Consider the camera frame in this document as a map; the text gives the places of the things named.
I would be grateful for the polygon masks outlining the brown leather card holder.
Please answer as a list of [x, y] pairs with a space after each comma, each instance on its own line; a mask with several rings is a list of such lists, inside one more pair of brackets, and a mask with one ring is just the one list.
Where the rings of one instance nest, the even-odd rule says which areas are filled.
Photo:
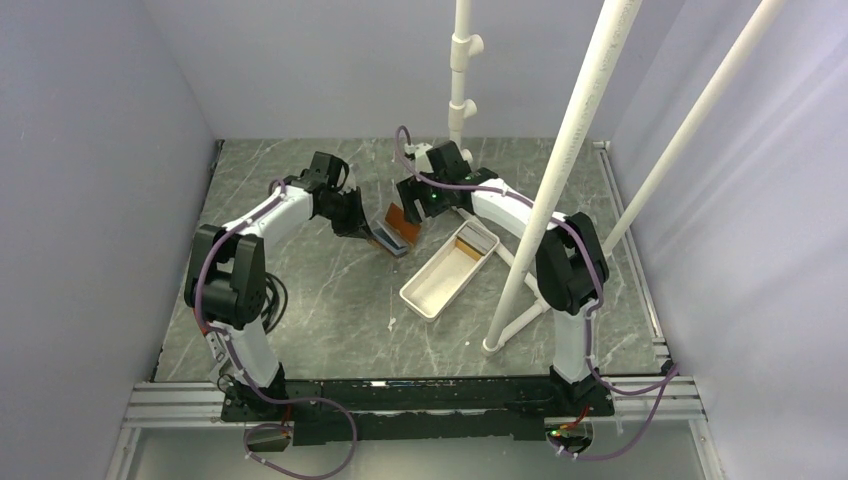
[[408, 222], [404, 210], [390, 203], [382, 219], [369, 223], [372, 232], [371, 242], [387, 251], [395, 258], [407, 255], [416, 245], [421, 231], [420, 224]]

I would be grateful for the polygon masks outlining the gold credit card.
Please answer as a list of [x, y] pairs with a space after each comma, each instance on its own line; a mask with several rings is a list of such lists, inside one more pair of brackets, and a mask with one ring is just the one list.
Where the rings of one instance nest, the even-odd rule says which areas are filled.
[[468, 242], [466, 242], [464, 239], [462, 239], [460, 237], [456, 238], [456, 240], [454, 242], [454, 246], [459, 251], [464, 253], [466, 256], [471, 258], [474, 262], [479, 261], [482, 257], [484, 257], [486, 255], [485, 252], [479, 251], [473, 245], [469, 244]]

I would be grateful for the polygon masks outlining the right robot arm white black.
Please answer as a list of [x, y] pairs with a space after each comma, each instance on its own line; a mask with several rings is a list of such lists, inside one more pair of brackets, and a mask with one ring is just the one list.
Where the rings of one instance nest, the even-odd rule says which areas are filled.
[[520, 241], [531, 258], [535, 287], [555, 325], [555, 356], [536, 397], [506, 402], [510, 411], [535, 415], [613, 414], [612, 389], [594, 365], [594, 316], [610, 276], [597, 230], [584, 213], [541, 215], [536, 201], [500, 175], [473, 168], [460, 147], [396, 139], [396, 160], [408, 171], [397, 185], [405, 222], [422, 223], [449, 209], [487, 220]]

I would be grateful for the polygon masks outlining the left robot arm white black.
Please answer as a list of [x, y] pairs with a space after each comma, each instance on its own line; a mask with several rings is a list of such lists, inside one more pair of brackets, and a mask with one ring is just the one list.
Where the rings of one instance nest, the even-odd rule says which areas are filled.
[[198, 326], [218, 336], [248, 407], [264, 420], [289, 401], [285, 371], [260, 316], [266, 298], [266, 250], [321, 217], [341, 238], [373, 239], [350, 166], [323, 152], [298, 176], [274, 180], [265, 200], [223, 226], [204, 224], [192, 240], [184, 286]]

